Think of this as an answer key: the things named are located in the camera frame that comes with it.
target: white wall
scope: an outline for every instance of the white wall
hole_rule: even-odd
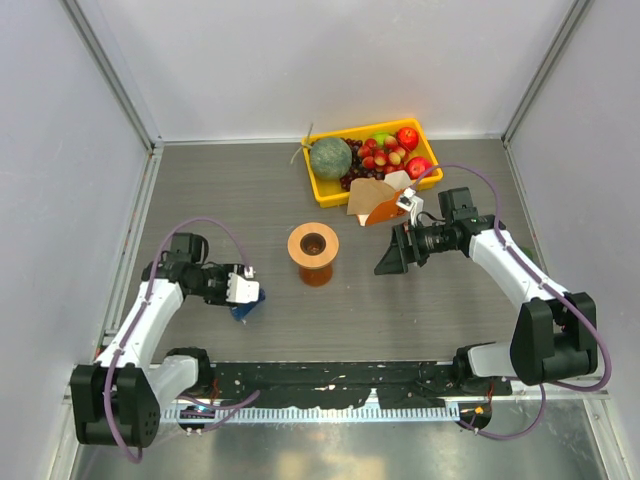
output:
[[[83,0],[165,140],[502,133],[571,0]]]
[[[59,2],[0,2],[0,65],[0,476],[41,479],[145,155]]]
[[[596,300],[640,455],[640,3],[597,0],[513,142],[548,267]]]

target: wooden spool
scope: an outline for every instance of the wooden spool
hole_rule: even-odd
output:
[[[296,228],[287,242],[289,256],[299,266],[300,278],[307,285],[319,287],[333,275],[331,262],[338,255],[340,242],[323,223],[305,223]]]

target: watermelon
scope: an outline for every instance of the watermelon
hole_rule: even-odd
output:
[[[351,168],[351,149],[337,137],[321,138],[311,147],[311,170],[326,180],[344,177]]]

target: metal floor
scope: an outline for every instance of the metal floor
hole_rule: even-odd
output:
[[[499,402],[491,430],[522,430],[538,402]],[[607,478],[582,401],[556,400],[531,434],[511,442],[453,423],[229,426],[174,437],[140,465],[115,448],[82,447],[74,480],[414,480]]]
[[[533,250],[507,158],[498,140],[435,141],[441,163],[459,162],[485,172],[503,198],[503,221]],[[267,300],[243,326],[220,307],[187,300],[174,316],[154,361],[173,347],[206,348],[212,361],[451,360],[458,347],[511,338],[516,311],[480,267],[461,253],[432,256],[407,275],[376,277],[373,268],[391,238],[387,222],[360,227],[346,206],[321,209],[313,198],[295,144],[166,147],[129,289],[127,310],[143,267],[177,223],[206,215],[226,223],[244,244]],[[439,213],[437,191],[469,186],[480,213],[494,202],[482,180],[447,170],[422,192],[425,209]],[[340,251],[331,282],[304,285],[287,253],[299,224],[318,221],[338,234]],[[225,234],[209,225],[192,231],[210,239],[210,258],[238,259]]]

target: yellow basket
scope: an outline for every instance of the yellow basket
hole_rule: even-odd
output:
[[[427,137],[424,136],[420,122],[415,118],[405,118],[404,120],[396,120],[394,122],[377,123],[365,127],[347,128],[335,132],[311,135],[309,141],[315,142],[325,137],[339,137],[362,140],[364,142],[367,138],[379,132],[387,132],[393,135],[402,127],[411,127],[420,135],[420,144],[409,154],[409,158],[424,157],[433,165],[438,165],[438,160],[436,160],[436,156],[433,154],[433,150],[431,150],[431,145],[429,145]],[[311,188],[313,188],[313,196],[320,206],[322,208],[337,207],[338,205],[346,205],[349,203],[349,192],[342,190],[339,180],[323,180],[314,175],[313,170],[311,170],[309,149],[303,148],[303,150],[304,161],[307,163],[307,170],[309,171],[309,178],[311,179]],[[418,190],[433,188],[436,183],[442,180],[442,177],[442,170],[436,170],[427,178],[422,179],[418,185]]]

